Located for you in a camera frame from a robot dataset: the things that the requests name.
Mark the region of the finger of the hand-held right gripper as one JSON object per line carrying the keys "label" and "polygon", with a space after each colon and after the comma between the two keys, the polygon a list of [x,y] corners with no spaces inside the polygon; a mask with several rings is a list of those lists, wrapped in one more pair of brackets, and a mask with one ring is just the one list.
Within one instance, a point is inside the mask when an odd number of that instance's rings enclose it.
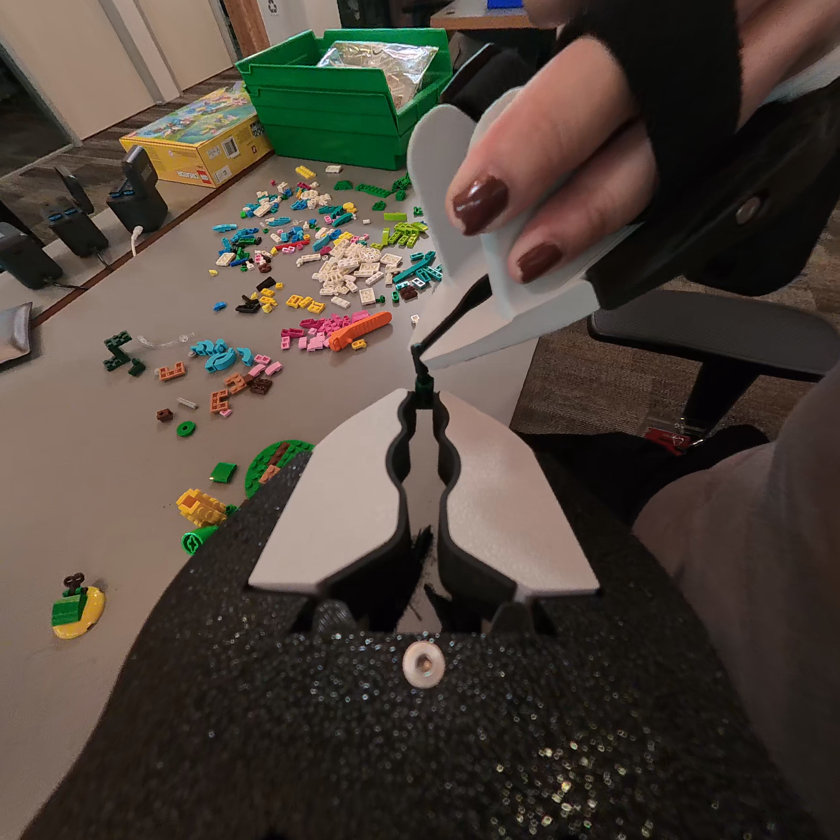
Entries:
{"label": "finger of the hand-held right gripper", "polygon": [[579,321],[600,308],[586,271],[637,228],[610,234],[567,266],[521,285],[508,274],[508,254],[524,224],[480,237],[480,250],[442,281],[421,312],[413,357],[429,370],[525,343]]}

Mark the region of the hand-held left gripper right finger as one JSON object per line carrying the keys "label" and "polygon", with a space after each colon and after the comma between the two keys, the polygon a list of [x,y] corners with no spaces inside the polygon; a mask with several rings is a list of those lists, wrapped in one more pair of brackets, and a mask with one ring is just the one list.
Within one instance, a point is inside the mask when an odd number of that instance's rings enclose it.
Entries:
{"label": "hand-held left gripper right finger", "polygon": [[532,601],[599,589],[534,453],[496,419],[448,392],[433,431],[444,482],[438,573],[460,601]]}

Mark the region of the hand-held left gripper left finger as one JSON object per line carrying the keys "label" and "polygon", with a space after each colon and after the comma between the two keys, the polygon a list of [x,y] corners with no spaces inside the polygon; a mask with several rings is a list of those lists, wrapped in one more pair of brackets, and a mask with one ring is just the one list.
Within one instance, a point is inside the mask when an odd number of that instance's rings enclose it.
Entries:
{"label": "hand-held left gripper left finger", "polygon": [[248,583],[288,594],[383,594],[410,543],[403,482],[415,396],[398,388],[334,429],[308,464]]}

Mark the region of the toy brick plant model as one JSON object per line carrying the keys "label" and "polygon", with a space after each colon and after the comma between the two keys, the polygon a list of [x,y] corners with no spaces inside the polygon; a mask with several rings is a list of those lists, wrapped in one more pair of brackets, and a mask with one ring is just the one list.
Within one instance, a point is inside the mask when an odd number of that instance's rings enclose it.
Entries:
{"label": "toy brick plant model", "polygon": [[[271,478],[278,476],[297,456],[312,452],[313,444],[289,438],[260,451],[245,472],[245,498],[252,498]],[[239,506],[222,502],[199,489],[184,491],[176,507],[192,529],[183,534],[181,545],[190,555],[194,553],[238,511]]]}

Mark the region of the person's right hand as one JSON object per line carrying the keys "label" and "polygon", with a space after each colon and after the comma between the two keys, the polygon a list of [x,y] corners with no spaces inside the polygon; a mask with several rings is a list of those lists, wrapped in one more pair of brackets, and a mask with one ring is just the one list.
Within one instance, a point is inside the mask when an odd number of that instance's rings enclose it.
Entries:
{"label": "person's right hand", "polygon": [[552,194],[510,247],[529,284],[630,224],[658,183],[652,145],[624,71],[593,35],[553,57],[467,153],[446,195],[466,236],[498,231]]}

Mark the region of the orange brick separator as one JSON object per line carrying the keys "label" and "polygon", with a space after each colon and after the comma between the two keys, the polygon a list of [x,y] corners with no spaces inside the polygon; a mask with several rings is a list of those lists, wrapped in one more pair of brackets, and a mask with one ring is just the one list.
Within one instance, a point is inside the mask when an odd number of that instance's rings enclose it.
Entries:
{"label": "orange brick separator", "polygon": [[340,352],[363,336],[391,323],[392,314],[389,311],[379,311],[376,314],[365,313],[365,318],[352,320],[341,329],[335,330],[329,337],[329,347],[333,352]]}

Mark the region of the pile of loose toy bricks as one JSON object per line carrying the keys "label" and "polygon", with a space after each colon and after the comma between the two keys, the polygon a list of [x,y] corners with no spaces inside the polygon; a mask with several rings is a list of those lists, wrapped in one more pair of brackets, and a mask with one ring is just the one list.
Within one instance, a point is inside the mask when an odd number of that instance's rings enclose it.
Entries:
{"label": "pile of loose toy bricks", "polygon": [[213,309],[270,314],[286,306],[321,313],[382,305],[405,264],[425,257],[429,222],[409,174],[380,184],[346,177],[341,164],[306,164],[264,184],[236,217],[212,226],[217,255],[211,278],[252,280],[238,301]]}

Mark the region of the cluster of light blue bricks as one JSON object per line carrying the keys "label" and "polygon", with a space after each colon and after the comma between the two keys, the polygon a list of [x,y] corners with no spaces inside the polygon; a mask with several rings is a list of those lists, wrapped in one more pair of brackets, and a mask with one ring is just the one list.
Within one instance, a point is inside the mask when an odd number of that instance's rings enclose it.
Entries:
{"label": "cluster of light blue bricks", "polygon": [[190,356],[204,358],[204,368],[208,372],[225,371],[238,361],[247,366],[255,363],[255,356],[249,348],[228,346],[223,339],[197,342],[190,347]]}

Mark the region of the person's grey sweater torso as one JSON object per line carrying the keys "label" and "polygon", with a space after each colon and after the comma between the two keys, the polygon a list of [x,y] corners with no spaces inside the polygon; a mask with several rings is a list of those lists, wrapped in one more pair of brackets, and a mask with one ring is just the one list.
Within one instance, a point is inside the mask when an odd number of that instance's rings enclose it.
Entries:
{"label": "person's grey sweater torso", "polygon": [[668,484],[633,532],[703,622],[773,761],[838,838],[838,366],[775,441]]}

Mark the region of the small yellow green toy model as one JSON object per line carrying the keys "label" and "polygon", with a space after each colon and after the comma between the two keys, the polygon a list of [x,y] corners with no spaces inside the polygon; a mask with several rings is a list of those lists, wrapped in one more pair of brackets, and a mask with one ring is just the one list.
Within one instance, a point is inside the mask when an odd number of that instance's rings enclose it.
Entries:
{"label": "small yellow green toy model", "polygon": [[73,639],[85,634],[99,620],[106,596],[96,585],[85,585],[85,575],[81,572],[67,576],[63,585],[61,597],[52,605],[50,622],[59,639]]}

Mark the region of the nested green plastic bins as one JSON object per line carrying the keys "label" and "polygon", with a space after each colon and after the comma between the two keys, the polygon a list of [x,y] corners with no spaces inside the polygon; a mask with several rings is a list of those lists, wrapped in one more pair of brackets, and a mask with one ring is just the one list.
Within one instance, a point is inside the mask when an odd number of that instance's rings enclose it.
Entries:
{"label": "nested green plastic bins", "polygon": [[[336,41],[381,41],[438,49],[413,100],[397,108],[379,69],[318,67]],[[304,31],[240,60],[236,67],[257,118],[280,156],[397,171],[417,122],[452,77],[441,28]]]}

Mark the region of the silver foil bag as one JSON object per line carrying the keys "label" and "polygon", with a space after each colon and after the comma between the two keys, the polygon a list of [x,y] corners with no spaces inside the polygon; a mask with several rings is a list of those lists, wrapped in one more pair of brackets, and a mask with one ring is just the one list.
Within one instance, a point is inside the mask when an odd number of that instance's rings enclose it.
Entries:
{"label": "silver foil bag", "polygon": [[317,64],[319,68],[380,70],[396,109],[414,99],[438,47],[381,41],[335,41]]}

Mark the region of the silver foil pouch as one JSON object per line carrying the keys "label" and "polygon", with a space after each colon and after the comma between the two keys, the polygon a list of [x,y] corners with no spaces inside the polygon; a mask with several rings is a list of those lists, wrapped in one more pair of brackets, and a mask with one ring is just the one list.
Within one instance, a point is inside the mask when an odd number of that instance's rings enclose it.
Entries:
{"label": "silver foil pouch", "polygon": [[32,354],[32,307],[27,301],[1,311],[1,367],[21,364]]}

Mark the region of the yellow toy box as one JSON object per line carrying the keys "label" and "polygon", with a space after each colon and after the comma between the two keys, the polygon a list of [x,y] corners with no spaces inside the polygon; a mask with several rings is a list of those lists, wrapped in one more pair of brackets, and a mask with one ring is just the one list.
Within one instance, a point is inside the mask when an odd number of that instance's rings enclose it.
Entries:
{"label": "yellow toy box", "polygon": [[159,178],[216,188],[273,152],[243,81],[219,88],[120,139],[139,145]]}

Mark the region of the black battery charger box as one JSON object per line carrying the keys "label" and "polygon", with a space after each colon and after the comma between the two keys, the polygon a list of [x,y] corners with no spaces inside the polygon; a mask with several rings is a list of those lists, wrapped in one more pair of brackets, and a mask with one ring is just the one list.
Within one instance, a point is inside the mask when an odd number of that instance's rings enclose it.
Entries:
{"label": "black battery charger box", "polygon": [[101,253],[109,247],[109,240],[91,220],[94,206],[89,196],[66,167],[57,165],[54,169],[69,195],[43,202],[42,218],[75,256],[84,258]]}
{"label": "black battery charger box", "polygon": [[136,227],[146,234],[159,230],[169,208],[156,188],[159,176],[142,146],[132,146],[122,161],[122,173],[124,181],[108,194],[108,207],[130,234]]}
{"label": "black battery charger box", "polygon": [[39,290],[64,276],[63,269],[33,238],[15,226],[1,222],[1,270],[24,287]]}

